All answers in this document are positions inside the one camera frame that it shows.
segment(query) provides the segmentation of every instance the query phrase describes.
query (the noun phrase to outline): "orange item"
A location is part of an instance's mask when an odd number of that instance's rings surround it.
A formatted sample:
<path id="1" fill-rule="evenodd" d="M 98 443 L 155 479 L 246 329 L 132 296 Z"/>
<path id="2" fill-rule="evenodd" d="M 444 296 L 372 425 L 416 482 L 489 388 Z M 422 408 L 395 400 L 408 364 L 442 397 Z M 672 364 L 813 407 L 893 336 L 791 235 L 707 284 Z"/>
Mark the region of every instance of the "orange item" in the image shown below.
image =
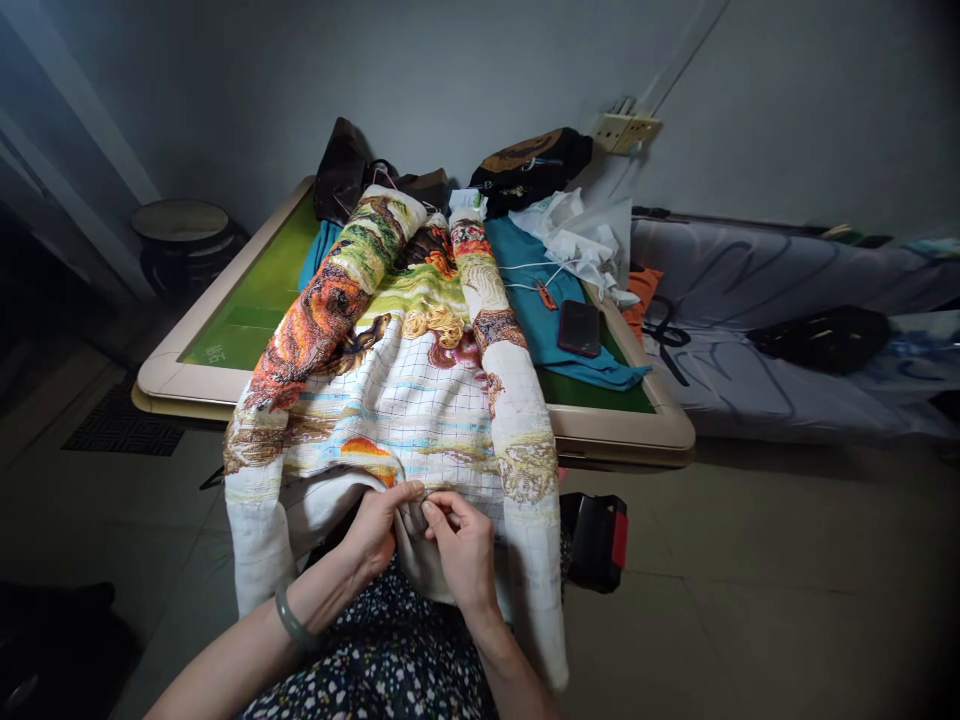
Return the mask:
<path id="1" fill-rule="evenodd" d="M 547 290 L 547 286 L 542 282 L 537 280 L 537 292 L 540 293 L 540 299 L 543 300 L 543 304 L 546 306 L 547 310 L 551 312 L 557 309 L 557 302 L 553 299 L 553 295 L 550 294 L 550 291 Z"/>
<path id="2" fill-rule="evenodd" d="M 647 308 L 650 307 L 650 301 L 657 293 L 657 285 L 660 284 L 662 277 L 663 273 L 653 268 L 644 268 L 640 272 L 630 273 L 628 290 L 640 298 L 640 302 L 624 310 L 623 317 L 640 342 L 643 342 L 643 316 L 647 314 Z"/>

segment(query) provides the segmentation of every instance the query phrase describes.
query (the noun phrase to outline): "black strap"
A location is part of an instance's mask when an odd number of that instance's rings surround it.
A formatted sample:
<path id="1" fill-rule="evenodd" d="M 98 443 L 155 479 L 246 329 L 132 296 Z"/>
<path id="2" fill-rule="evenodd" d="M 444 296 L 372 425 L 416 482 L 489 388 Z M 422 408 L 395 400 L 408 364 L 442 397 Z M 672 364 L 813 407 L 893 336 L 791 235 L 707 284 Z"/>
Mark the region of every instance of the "black strap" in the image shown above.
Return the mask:
<path id="1" fill-rule="evenodd" d="M 684 387 L 690 387 L 690 383 L 683 376 L 683 373 L 680 372 L 680 368 L 677 367 L 673 358 L 670 357 L 670 353 L 667 352 L 668 347 L 683 347 L 689 343 L 690 335 L 680 328 L 670 327 L 670 322 L 673 320 L 673 316 L 677 311 L 670 300 L 662 295 L 654 295 L 650 303 L 653 304 L 654 302 L 659 302 L 666 307 L 667 313 L 663 316 L 663 320 L 657 325 L 644 325 L 643 332 L 646 333 L 648 337 L 660 343 L 660 359 L 663 360 L 663 364 L 667 366 L 667 369 L 673 373 L 677 382 Z"/>

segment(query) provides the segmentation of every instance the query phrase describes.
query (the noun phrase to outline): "power socket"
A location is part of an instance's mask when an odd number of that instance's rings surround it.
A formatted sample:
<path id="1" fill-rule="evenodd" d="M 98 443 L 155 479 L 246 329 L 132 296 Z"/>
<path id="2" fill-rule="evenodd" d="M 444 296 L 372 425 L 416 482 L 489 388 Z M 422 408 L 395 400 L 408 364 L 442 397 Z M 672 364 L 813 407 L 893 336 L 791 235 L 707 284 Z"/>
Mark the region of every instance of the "power socket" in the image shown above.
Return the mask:
<path id="1" fill-rule="evenodd" d="M 614 115 L 603 113 L 597 118 L 597 124 L 591 133 L 593 140 L 608 153 L 615 152 L 614 148 L 623 137 L 624 130 L 632 118 L 629 115 Z"/>
<path id="2" fill-rule="evenodd" d="M 662 123 L 654 118 L 630 118 L 626 127 L 620 132 L 620 139 L 613 146 L 613 154 L 627 155 L 639 142 L 649 146 L 660 132 L 661 126 Z"/>

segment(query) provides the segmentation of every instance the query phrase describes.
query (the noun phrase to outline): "phone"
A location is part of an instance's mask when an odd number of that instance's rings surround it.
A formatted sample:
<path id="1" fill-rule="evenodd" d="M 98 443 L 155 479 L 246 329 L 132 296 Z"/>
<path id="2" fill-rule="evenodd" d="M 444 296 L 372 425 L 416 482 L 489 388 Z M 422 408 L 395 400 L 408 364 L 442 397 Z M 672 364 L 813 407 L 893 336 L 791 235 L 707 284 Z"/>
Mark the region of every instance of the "phone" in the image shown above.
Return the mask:
<path id="1" fill-rule="evenodd" d="M 600 311 L 593 305 L 564 300 L 560 306 L 557 347 L 584 357 L 597 357 L 600 354 Z"/>

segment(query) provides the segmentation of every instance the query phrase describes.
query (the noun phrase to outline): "floor mat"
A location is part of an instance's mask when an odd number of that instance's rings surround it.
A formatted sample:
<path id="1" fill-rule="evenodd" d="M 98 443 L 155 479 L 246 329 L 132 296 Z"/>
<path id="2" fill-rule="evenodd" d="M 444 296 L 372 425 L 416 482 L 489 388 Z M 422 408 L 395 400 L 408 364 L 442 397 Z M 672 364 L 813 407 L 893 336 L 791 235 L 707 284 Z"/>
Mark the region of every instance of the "floor mat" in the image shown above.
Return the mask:
<path id="1" fill-rule="evenodd" d="M 183 430 L 137 410 L 130 400 L 136 374 L 127 375 L 97 403 L 63 444 L 64 450 L 170 457 Z"/>

